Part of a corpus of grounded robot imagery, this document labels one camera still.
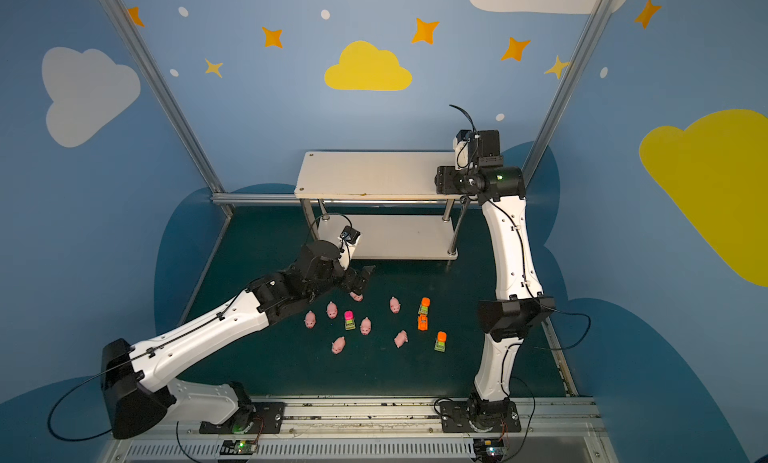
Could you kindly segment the orange green toy truck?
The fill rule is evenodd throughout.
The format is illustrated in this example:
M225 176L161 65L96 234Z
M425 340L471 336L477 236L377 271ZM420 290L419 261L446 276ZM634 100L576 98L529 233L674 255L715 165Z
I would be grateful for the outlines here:
M423 297L419 305L418 313L420 315L427 315L429 312L430 304L431 304L431 300L428 297Z

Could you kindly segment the orange green toy car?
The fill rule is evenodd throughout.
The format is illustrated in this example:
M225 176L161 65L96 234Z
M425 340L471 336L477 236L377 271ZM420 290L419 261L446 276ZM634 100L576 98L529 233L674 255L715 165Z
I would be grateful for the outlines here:
M447 334L444 331L438 331L435 339L434 350L440 353L446 351Z

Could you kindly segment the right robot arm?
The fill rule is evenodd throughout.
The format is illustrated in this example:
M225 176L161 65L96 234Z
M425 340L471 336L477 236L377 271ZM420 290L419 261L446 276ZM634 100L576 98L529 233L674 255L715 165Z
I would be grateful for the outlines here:
M457 169L440 166L434 177L439 194L460 194L479 204L489 229L496 288L493 300L477 305L484 333L481 363L458 428L491 432L519 428L511 420L516 407L509 395L517 352L528 333L553 312L545 295L526 228L526 187L517 167Z

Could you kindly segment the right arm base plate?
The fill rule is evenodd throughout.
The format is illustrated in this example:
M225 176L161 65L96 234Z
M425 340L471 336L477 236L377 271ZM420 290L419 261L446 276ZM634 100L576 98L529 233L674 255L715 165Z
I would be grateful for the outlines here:
M444 433L519 433L522 431L516 405L509 399L496 402L475 400L438 401L434 405Z

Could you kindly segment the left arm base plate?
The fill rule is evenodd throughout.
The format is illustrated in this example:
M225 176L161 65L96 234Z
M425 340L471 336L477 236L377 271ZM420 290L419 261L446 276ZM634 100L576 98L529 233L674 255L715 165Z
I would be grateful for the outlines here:
M200 434L263 435L281 431L284 402L252 402L241 406L221 424L202 422Z

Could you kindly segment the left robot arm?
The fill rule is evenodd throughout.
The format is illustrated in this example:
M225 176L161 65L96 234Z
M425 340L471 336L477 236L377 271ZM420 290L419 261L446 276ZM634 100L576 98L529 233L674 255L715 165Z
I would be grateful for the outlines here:
M197 422L209 433L249 431L256 409L244 386L195 384L179 375L225 346L308 309L335 288L363 294L375 268L350 265L355 246L326 240L302 246L297 259L248 283L231 299L164 334L103 348L101 391L116 439L161 422Z

